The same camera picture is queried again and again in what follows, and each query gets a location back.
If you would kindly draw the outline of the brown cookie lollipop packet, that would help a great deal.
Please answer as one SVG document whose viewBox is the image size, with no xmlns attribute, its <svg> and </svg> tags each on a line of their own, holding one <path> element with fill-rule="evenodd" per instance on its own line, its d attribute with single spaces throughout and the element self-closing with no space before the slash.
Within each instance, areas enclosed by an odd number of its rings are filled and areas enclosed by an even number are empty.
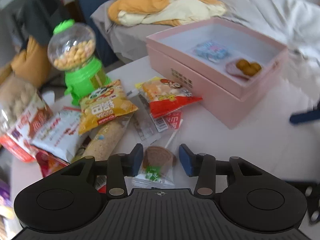
<svg viewBox="0 0 320 240">
<path fill-rule="evenodd" d="M 178 163 L 178 141 L 181 119 L 178 128 L 168 126 L 163 132 L 149 137 L 143 142 L 143 159 L 138 174 L 132 178 L 132 185 L 145 189 L 173 189 L 174 168 Z"/>
</svg>

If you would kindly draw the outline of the golden bread bun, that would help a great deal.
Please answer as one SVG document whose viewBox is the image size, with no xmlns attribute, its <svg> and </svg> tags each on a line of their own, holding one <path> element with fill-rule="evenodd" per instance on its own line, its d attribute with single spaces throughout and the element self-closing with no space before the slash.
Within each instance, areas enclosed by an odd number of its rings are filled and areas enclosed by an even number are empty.
<svg viewBox="0 0 320 240">
<path fill-rule="evenodd" d="M 226 72 L 232 76 L 249 80 L 260 73 L 262 67 L 257 62 L 246 59 L 236 59 L 226 64 Z"/>
</svg>

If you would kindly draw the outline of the red yellow rice cracker bag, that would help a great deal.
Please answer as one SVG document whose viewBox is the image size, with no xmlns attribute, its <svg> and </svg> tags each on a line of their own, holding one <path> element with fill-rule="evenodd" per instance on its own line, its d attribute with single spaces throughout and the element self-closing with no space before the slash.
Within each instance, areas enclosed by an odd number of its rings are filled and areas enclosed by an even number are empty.
<svg viewBox="0 0 320 240">
<path fill-rule="evenodd" d="M 202 100 L 180 83 L 160 77 L 137 83 L 135 87 L 149 103 L 151 115 L 155 119 Z"/>
</svg>

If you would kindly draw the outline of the red chicken snack pouch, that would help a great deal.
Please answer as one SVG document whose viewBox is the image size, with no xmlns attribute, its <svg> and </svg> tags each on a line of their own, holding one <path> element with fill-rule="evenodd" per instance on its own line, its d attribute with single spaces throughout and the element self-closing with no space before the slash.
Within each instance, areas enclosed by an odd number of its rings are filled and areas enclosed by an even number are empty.
<svg viewBox="0 0 320 240">
<path fill-rule="evenodd" d="M 39 150 L 35 155 L 35 158 L 40 166 L 43 178 L 46 178 L 52 173 L 59 171 L 60 169 L 69 165 L 69 163 L 43 150 Z"/>
</svg>

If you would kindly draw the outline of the blue Peppa Pig snack pack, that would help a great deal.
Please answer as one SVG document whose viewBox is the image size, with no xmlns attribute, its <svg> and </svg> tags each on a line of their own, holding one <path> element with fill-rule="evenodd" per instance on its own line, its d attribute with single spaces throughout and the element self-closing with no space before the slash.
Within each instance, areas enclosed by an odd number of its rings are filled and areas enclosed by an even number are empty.
<svg viewBox="0 0 320 240">
<path fill-rule="evenodd" d="M 213 63 L 219 63 L 221 60 L 228 58 L 230 51 L 223 45 L 215 41 L 206 41 L 197 44 L 192 49 L 193 54 Z"/>
</svg>

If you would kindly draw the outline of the beige cracker stick pack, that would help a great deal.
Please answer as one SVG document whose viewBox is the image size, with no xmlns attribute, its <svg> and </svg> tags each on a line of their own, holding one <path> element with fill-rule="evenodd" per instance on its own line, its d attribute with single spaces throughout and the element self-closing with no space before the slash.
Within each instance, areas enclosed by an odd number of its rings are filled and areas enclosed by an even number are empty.
<svg viewBox="0 0 320 240">
<path fill-rule="evenodd" d="M 123 137 L 133 114 L 124 115 L 103 125 L 86 147 L 82 157 L 92 156 L 96 161 L 109 158 Z"/>
</svg>

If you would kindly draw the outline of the small red label packet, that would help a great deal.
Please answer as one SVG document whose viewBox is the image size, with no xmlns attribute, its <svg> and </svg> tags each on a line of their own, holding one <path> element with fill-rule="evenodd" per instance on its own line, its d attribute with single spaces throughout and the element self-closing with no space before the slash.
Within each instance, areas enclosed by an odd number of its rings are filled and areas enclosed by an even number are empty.
<svg viewBox="0 0 320 240">
<path fill-rule="evenodd" d="M 157 131 L 163 132 L 169 128 L 179 129 L 182 121 L 182 111 L 174 111 L 157 119 L 154 119 L 152 115 L 150 115 L 150 117 L 155 124 Z"/>
</svg>

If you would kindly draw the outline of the yellow chip bag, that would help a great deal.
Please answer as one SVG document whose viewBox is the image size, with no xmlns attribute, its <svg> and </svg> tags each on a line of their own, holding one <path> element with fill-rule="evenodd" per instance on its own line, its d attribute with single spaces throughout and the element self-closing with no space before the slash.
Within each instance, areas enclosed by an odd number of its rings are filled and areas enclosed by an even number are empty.
<svg viewBox="0 0 320 240">
<path fill-rule="evenodd" d="M 119 79 L 82 98 L 80 108 L 80 135 L 138 110 L 138 107 L 127 99 Z"/>
</svg>

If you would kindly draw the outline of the white silver snack bag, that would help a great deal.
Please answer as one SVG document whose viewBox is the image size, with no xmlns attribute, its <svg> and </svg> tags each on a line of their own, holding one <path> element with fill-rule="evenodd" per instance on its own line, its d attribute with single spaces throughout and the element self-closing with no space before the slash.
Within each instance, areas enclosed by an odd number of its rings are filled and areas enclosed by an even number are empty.
<svg viewBox="0 0 320 240">
<path fill-rule="evenodd" d="M 79 134 L 81 111 L 63 107 L 35 134 L 31 145 L 70 163 L 86 135 Z"/>
</svg>

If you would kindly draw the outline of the pink cardboard box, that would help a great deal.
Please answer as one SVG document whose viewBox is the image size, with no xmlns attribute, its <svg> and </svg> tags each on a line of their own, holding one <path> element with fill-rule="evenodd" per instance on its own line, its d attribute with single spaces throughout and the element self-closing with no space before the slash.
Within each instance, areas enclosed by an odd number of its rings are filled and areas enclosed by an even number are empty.
<svg viewBox="0 0 320 240">
<path fill-rule="evenodd" d="M 231 55 L 213 63 L 193 54 L 197 44 L 210 40 Z M 155 71 L 202 97 L 202 106 L 229 129 L 240 124 L 278 81 L 289 52 L 268 36 L 217 17 L 149 35 L 146 48 Z M 262 70 L 249 80 L 232 76 L 226 64 L 236 59 L 257 62 Z"/>
</svg>

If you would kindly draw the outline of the large nut jar gold lid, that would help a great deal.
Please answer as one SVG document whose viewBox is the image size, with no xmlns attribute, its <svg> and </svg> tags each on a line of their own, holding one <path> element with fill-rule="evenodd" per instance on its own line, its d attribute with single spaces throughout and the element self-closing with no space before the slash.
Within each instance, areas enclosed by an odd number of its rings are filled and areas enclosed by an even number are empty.
<svg viewBox="0 0 320 240">
<path fill-rule="evenodd" d="M 34 161 L 31 141 L 52 115 L 31 83 L 11 74 L 1 84 L 1 145 L 20 161 Z"/>
</svg>

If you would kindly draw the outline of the green gumball candy dispenser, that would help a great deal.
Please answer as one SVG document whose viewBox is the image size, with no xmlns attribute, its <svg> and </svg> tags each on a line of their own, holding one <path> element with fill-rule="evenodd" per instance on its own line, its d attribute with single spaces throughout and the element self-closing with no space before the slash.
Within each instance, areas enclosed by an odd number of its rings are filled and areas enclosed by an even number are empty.
<svg viewBox="0 0 320 240">
<path fill-rule="evenodd" d="M 88 25 L 73 19 L 59 23 L 47 48 L 48 59 L 65 73 L 65 94 L 72 97 L 72 104 L 96 89 L 111 82 L 102 62 L 95 56 L 96 37 Z"/>
</svg>

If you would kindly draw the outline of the orange bean bag cushion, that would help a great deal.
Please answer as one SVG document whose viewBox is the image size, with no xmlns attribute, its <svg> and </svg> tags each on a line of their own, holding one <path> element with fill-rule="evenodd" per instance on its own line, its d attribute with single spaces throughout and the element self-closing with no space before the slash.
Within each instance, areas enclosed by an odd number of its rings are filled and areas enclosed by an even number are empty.
<svg viewBox="0 0 320 240">
<path fill-rule="evenodd" d="M 34 37 L 29 36 L 27 46 L 7 65 L 1 67 L 1 84 L 15 74 L 34 87 L 40 88 L 49 78 L 52 65 L 47 56 L 47 46 L 41 46 Z"/>
</svg>

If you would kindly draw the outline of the yellow cream blanket pile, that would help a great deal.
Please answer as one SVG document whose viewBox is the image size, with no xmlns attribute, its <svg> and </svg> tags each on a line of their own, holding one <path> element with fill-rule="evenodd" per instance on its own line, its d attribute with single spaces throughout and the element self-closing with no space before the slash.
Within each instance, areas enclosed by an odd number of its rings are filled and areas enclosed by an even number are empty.
<svg viewBox="0 0 320 240">
<path fill-rule="evenodd" d="M 126 27 L 162 24 L 173 27 L 219 17 L 227 12 L 218 0 L 112 0 L 108 18 Z"/>
</svg>

